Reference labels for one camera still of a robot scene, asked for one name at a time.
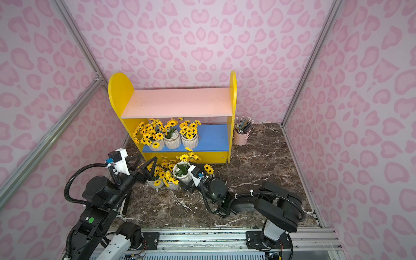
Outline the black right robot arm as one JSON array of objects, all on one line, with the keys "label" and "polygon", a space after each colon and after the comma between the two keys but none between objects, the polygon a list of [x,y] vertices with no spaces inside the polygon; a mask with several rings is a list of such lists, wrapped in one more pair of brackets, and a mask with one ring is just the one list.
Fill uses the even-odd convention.
[{"label": "black right robot arm", "polygon": [[294,250],[291,233],[306,219],[299,196],[271,182],[264,182],[259,190],[232,194],[219,178],[204,178],[179,182],[184,191],[199,191],[206,209],[213,215],[228,218],[242,212],[258,212],[266,221],[259,234],[249,231],[246,242],[248,249],[258,251]]}]

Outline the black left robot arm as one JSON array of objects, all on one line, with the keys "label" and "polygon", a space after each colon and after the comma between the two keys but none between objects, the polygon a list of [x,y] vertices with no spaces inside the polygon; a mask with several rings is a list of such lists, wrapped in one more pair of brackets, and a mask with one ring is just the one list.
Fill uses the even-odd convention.
[{"label": "black left robot arm", "polygon": [[[123,204],[129,198],[136,183],[151,181],[156,170],[157,157],[140,164],[137,156],[127,156],[124,149],[108,154],[104,163],[89,164],[77,170],[64,188],[65,200],[85,206],[78,222],[69,232],[65,245],[65,260],[88,260],[97,246],[104,247],[100,260],[118,260],[128,257],[135,260],[132,251],[139,251],[144,257],[147,252],[157,250],[160,234],[142,232],[141,227],[124,222],[117,231],[110,232],[110,227]],[[92,178],[86,185],[82,199],[70,195],[71,185],[86,170],[101,167],[109,171],[111,179],[104,175]]]}]

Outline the sunflower pot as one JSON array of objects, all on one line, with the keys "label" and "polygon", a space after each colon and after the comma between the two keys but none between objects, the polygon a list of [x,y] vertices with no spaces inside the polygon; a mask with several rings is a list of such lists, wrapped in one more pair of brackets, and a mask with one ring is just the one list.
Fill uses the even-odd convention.
[{"label": "sunflower pot", "polygon": [[187,153],[177,157],[178,162],[173,169],[174,178],[179,180],[182,184],[188,184],[191,180],[189,169],[190,163],[195,163],[201,160],[201,157],[196,155],[191,148],[186,147]]},{"label": "sunflower pot", "polygon": [[198,127],[201,125],[199,120],[191,122],[189,120],[183,121],[180,126],[180,136],[182,143],[186,148],[194,149],[199,144],[199,132]]},{"label": "sunflower pot", "polygon": [[175,167],[174,161],[162,158],[160,164],[162,171],[159,173],[160,178],[168,189],[176,190],[179,187],[179,180],[174,176],[173,169]]},{"label": "sunflower pot", "polygon": [[157,192],[159,191],[160,188],[164,186],[164,181],[162,178],[163,173],[164,173],[164,169],[157,165],[153,181],[146,182],[149,187],[155,189]]},{"label": "sunflower pot", "polygon": [[159,119],[150,119],[149,122],[139,122],[133,132],[133,141],[158,152],[165,147],[164,136],[163,123]]},{"label": "sunflower pot", "polygon": [[207,175],[207,176],[209,176],[209,177],[214,177],[215,175],[214,175],[214,169],[213,169],[213,167],[211,166],[211,165],[209,165],[209,164],[205,164],[204,165],[204,173],[205,173],[205,175]]},{"label": "sunflower pot", "polygon": [[178,121],[171,118],[171,120],[169,120],[162,128],[165,145],[171,150],[177,149],[181,145],[181,137],[178,129],[176,128],[177,125]]}]

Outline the yellow two-tier shelf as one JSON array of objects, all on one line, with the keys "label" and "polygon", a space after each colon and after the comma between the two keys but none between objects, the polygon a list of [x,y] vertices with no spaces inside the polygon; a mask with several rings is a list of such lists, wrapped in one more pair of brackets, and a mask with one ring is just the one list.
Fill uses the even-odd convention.
[{"label": "yellow two-tier shelf", "polygon": [[225,164],[231,159],[234,121],[237,105],[237,76],[230,74],[229,88],[134,89],[123,73],[110,77],[108,83],[110,104],[131,139],[146,160],[166,157],[175,160],[187,152],[183,144],[175,149],[159,147],[153,151],[140,142],[139,124],[150,119],[206,119],[222,118],[226,123],[198,126],[198,145],[194,153],[204,164]]}]

